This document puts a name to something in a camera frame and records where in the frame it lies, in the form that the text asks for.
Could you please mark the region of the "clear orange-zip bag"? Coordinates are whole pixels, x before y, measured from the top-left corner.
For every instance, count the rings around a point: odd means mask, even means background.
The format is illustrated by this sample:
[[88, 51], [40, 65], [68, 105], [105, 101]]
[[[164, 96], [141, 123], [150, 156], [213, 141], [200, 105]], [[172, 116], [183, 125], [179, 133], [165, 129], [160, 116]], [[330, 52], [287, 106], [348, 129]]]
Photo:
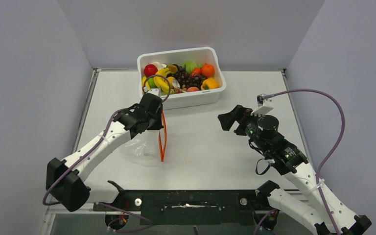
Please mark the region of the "clear orange-zip bag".
[[167, 126], [164, 111], [160, 114], [160, 130], [148, 130], [137, 135], [122, 146], [123, 153], [133, 157], [156, 158], [160, 162], [165, 161], [167, 148]]

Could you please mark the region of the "yellow toy banana bunch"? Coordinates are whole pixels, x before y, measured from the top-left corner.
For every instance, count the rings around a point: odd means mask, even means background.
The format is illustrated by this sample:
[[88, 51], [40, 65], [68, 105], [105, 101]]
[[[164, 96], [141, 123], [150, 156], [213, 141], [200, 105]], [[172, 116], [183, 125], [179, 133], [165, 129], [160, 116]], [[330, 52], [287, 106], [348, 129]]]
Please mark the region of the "yellow toy banana bunch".
[[165, 81], [167, 76], [170, 74], [169, 68], [164, 68], [158, 70], [153, 77], [154, 83], [157, 88], [160, 88], [164, 93], [168, 93], [169, 84]]

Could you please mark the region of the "yellow toy bell pepper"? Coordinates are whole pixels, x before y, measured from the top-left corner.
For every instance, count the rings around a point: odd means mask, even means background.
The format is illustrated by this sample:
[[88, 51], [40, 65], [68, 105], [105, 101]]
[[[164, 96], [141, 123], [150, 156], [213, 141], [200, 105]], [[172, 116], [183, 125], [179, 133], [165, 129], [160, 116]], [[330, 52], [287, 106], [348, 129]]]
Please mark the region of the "yellow toy bell pepper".
[[212, 90], [217, 88], [219, 88], [219, 83], [213, 77], [205, 79], [201, 85], [201, 90]]

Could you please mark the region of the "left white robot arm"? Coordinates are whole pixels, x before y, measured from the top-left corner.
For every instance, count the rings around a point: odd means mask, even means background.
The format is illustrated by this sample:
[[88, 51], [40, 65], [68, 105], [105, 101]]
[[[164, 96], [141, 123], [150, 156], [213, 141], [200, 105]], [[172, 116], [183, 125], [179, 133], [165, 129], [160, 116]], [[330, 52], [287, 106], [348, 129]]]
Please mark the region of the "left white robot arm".
[[155, 92], [145, 93], [140, 102], [115, 111], [99, 135], [82, 148], [61, 160], [50, 160], [46, 169], [43, 204], [61, 204], [70, 212], [86, 204], [91, 188], [85, 185], [85, 181], [91, 172], [136, 135], [162, 129], [164, 102]]

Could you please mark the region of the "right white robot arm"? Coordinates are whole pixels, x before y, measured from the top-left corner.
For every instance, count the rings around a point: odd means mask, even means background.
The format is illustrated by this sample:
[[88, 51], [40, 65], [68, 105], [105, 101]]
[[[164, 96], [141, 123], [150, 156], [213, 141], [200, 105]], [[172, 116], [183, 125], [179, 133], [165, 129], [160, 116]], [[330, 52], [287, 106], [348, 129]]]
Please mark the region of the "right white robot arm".
[[262, 106], [253, 111], [237, 105], [230, 112], [218, 115], [218, 120], [224, 131], [229, 131], [237, 122], [239, 126], [234, 133], [247, 136], [250, 146], [260, 151], [269, 166], [292, 183], [309, 204], [268, 180], [256, 190], [257, 205], [286, 213], [315, 235], [364, 234], [371, 227], [371, 220], [350, 210], [323, 180], [316, 180], [308, 158], [279, 133], [279, 120], [268, 115], [268, 111]]

